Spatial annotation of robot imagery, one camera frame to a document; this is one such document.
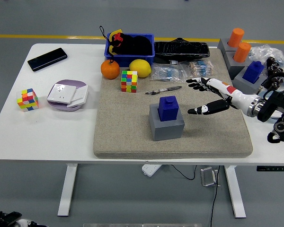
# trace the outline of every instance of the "white table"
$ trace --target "white table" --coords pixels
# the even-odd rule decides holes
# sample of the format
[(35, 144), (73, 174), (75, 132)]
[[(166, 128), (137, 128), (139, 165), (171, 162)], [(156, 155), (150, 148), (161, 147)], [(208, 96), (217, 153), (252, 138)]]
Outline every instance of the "white table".
[[(27, 60), (59, 47), (68, 54), (67, 59), (37, 72), (30, 69)], [(93, 153), (93, 137), (104, 49), (99, 44), (35, 44), (31, 48), (0, 113), (0, 160), (66, 163), (58, 216), (68, 216), (80, 163), (224, 165), (235, 217), (246, 217), (234, 168), (284, 166), (284, 143), (270, 144), (266, 139), (273, 125), (245, 117), (254, 148), (246, 158), (99, 159)], [(57, 111), (46, 100), (52, 86), (63, 79), (80, 80), (89, 86), (86, 104), (75, 112)], [(27, 88), (36, 92), (40, 108), (24, 113), (17, 105), (16, 94)]]

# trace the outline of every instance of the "floor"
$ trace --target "floor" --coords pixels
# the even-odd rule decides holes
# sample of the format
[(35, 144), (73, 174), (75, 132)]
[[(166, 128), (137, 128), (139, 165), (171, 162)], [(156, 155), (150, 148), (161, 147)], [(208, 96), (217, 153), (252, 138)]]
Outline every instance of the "floor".
[[(284, 53), (284, 0), (0, 0), (0, 111), (33, 44), (104, 44), (97, 39), (100, 25), (107, 33), (121, 28), (162, 38), (200, 38), (210, 46), (241, 27), (243, 39), (255, 40), (252, 46), (269, 44)], [(0, 211), (18, 211), (51, 227), (210, 225), (215, 188), (201, 185), (205, 166), (197, 167), (193, 181), (172, 166), (163, 166), (151, 178), (141, 167), (79, 165), (70, 215), (57, 217), (65, 164), (0, 162)], [(194, 166), (176, 167), (189, 177), (194, 174)], [(284, 226), (284, 172), (257, 172), (255, 166), (238, 166), (236, 171), (247, 218), (234, 218), (221, 168), (213, 227)]]

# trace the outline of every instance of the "marker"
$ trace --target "marker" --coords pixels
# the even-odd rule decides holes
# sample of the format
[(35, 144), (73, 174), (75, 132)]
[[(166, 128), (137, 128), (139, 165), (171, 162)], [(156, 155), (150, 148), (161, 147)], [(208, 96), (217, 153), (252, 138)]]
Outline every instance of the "marker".
[(159, 94), (161, 92), (165, 92), (165, 91), (173, 91), (173, 90), (177, 90), (182, 88), (182, 86), (175, 86), (175, 87), (168, 87), (168, 88), (163, 88), (163, 89), (159, 89), (158, 91), (148, 91), (145, 92), (146, 95), (156, 95)]

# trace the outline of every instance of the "orange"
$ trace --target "orange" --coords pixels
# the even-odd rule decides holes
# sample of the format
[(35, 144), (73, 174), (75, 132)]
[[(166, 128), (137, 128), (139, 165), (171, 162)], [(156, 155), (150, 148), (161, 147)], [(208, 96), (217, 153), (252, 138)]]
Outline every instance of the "orange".
[(101, 64), (101, 73), (107, 79), (115, 79), (120, 74), (119, 64), (115, 61), (106, 60)]

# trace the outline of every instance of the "gray box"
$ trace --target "gray box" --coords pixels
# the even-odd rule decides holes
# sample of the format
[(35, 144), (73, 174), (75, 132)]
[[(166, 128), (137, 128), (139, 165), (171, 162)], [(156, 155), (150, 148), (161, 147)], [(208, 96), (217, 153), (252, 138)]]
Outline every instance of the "gray box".
[(234, 79), (239, 72), (244, 69), (244, 67), (249, 66), (251, 64), (251, 60), (249, 60), (249, 57), (246, 58), (246, 60), (242, 63), (236, 62), (233, 59), (233, 56), (235, 55), (235, 52), (226, 52), (226, 54), (223, 56), (228, 74), (231, 79)]
[(220, 41), (219, 41), (218, 49), (221, 50), (223, 56), (225, 55), (225, 53), (226, 53), (227, 51), (233, 51), (233, 52), (236, 52), (236, 51), (237, 51), (237, 47), (228, 46), (228, 44), (227, 44), (228, 41), (229, 41), (228, 38), (222, 38), (222, 39), (220, 39)]
[(257, 89), (261, 86), (264, 80), (267, 79), (267, 77), (260, 74), (259, 79), (252, 84), (243, 78), (247, 68), (248, 67), (244, 67), (244, 69), (242, 69), (242, 71), (232, 80), (232, 85), (244, 94), (251, 95), (256, 93)]
[(181, 110), (178, 110), (176, 120), (161, 122), (158, 107), (159, 103), (150, 104), (149, 121), (153, 141), (181, 138), (185, 125)]

